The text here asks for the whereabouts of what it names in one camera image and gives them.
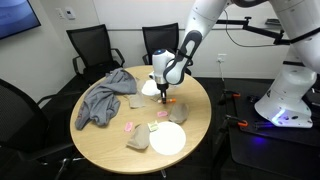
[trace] dark floor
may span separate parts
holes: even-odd
[[[186,159],[166,169],[167,179],[225,179],[237,180],[237,167],[228,158],[228,152],[221,152],[221,144],[215,144],[218,134],[218,127],[224,113],[224,109],[218,106],[223,81],[218,78],[196,78],[207,91],[212,105],[212,120],[210,128],[198,146],[198,148]],[[16,153],[5,148],[0,148],[0,179],[1,180],[50,180],[54,179],[60,164],[42,166],[37,162],[22,162]],[[78,161],[72,164],[71,168],[65,171],[62,180],[104,180],[104,179],[162,179],[161,172],[154,172],[144,175],[121,175],[110,173],[96,167],[87,160]]]

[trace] gray cloth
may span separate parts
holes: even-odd
[[[75,122],[76,128],[82,130],[92,120],[98,126],[107,125],[120,107],[120,101],[115,93],[135,94],[136,92],[137,85],[134,77],[122,68],[115,69],[84,97]]]

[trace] blue screen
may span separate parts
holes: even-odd
[[[40,25],[27,0],[0,0],[0,39]]]

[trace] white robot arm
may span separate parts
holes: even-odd
[[[311,112],[301,97],[320,73],[319,0],[197,0],[175,59],[164,71],[169,84],[180,84],[201,41],[231,4],[249,8],[268,1],[290,39],[290,49],[274,83],[255,104],[257,112],[276,126],[311,127]]]

